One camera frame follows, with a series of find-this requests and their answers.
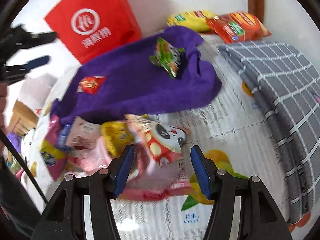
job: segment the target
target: white wall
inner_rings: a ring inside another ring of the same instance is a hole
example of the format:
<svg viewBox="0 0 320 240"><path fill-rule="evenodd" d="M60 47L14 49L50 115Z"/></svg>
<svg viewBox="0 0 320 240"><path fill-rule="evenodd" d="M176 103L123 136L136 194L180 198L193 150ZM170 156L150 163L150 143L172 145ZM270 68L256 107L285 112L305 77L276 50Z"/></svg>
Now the white wall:
<svg viewBox="0 0 320 240"><path fill-rule="evenodd" d="M44 16L60 0L30 0L16 17L13 25L25 24L32 32L48 32L50 27L43 20ZM166 17L172 13L189 10L208 9L217 14L232 11L246 11L247 0L128 0L132 11L142 29L144 36L166 26ZM320 70L320 32L303 7L296 0L266 0L265 26L273 33L269 38L293 44L301 50ZM52 57L50 64L33 70L32 77L43 73L61 76L65 69L78 65L79 62L60 42L40 46L29 50L21 50L9 61L10 65L24 64L43 55ZM9 87L6 122L12 115L12 107L18 97L21 84Z"/></svg>

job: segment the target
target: white lace tablecloth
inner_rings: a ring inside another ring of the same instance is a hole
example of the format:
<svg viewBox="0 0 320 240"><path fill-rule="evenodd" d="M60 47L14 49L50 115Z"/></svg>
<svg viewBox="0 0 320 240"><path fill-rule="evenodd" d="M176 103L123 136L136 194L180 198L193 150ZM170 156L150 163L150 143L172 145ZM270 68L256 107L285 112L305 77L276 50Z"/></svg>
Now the white lace tablecloth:
<svg viewBox="0 0 320 240"><path fill-rule="evenodd" d="M208 106L172 114L151 115L160 122L185 126L191 130L182 151L185 167L192 173L188 161L190 149L199 145L203 152L218 149L225 152L235 172L245 176L258 175L272 194L284 218L289 215L287 186L284 172L278 161L272 134L253 98L241 88L242 80L218 54L215 44L221 39L204 36L207 43L199 48L202 59L210 61L222 81L222 90ZM62 98L76 69L68 71L53 87L46 106L55 98ZM37 182L50 198L59 185L50 177L39 153L39 145L49 125L48 116L39 119L31 145L30 162L37 161ZM28 192L40 211L44 203L34 186L28 183ZM187 196L171 197L159 202L112 201L113 213L122 239L202 239L212 206L198 204L186 211L181 207ZM84 212L87 239L90 231L89 197L85 197ZM230 239L237 238L240 214L236 198L234 223Z"/></svg>

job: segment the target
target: silver screw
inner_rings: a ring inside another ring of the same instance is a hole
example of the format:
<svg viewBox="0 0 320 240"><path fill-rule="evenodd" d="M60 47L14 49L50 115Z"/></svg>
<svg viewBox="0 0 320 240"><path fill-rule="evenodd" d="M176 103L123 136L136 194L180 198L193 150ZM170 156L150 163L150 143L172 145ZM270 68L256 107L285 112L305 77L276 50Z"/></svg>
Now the silver screw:
<svg viewBox="0 0 320 240"><path fill-rule="evenodd" d="M258 176L252 176L252 181L253 182L259 182L260 181L260 178Z"/></svg>
<svg viewBox="0 0 320 240"><path fill-rule="evenodd" d="M224 169L217 169L217 173L219 175L225 175L226 174L226 171Z"/></svg>
<svg viewBox="0 0 320 240"><path fill-rule="evenodd" d="M109 170L108 170L107 168L102 168L102 169L99 171L99 173L100 173L101 175L107 174L108 172L109 172Z"/></svg>
<svg viewBox="0 0 320 240"><path fill-rule="evenodd" d="M72 175L72 174L68 174L68 175L65 177L65 180L66 180L66 181L73 180L73 175Z"/></svg>

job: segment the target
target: person's hand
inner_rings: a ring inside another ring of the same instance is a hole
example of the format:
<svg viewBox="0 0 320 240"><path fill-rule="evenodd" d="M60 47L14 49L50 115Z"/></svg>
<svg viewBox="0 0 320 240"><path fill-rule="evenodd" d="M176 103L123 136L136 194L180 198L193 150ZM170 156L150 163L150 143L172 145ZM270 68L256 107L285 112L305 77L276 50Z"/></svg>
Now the person's hand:
<svg viewBox="0 0 320 240"><path fill-rule="evenodd" d="M0 83L0 129L5 132L3 111L6 105L7 83ZM3 143L0 141L0 156L3 154Z"/></svg>

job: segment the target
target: plaid fabric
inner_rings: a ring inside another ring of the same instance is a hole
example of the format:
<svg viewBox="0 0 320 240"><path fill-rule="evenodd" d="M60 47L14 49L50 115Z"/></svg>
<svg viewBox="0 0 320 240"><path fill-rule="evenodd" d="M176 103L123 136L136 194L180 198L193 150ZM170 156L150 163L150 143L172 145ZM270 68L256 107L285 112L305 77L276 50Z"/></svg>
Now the plaid fabric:
<svg viewBox="0 0 320 240"><path fill-rule="evenodd" d="M219 50L252 90L278 142L290 219L297 222L320 196L320 75L284 43L249 41Z"/></svg>

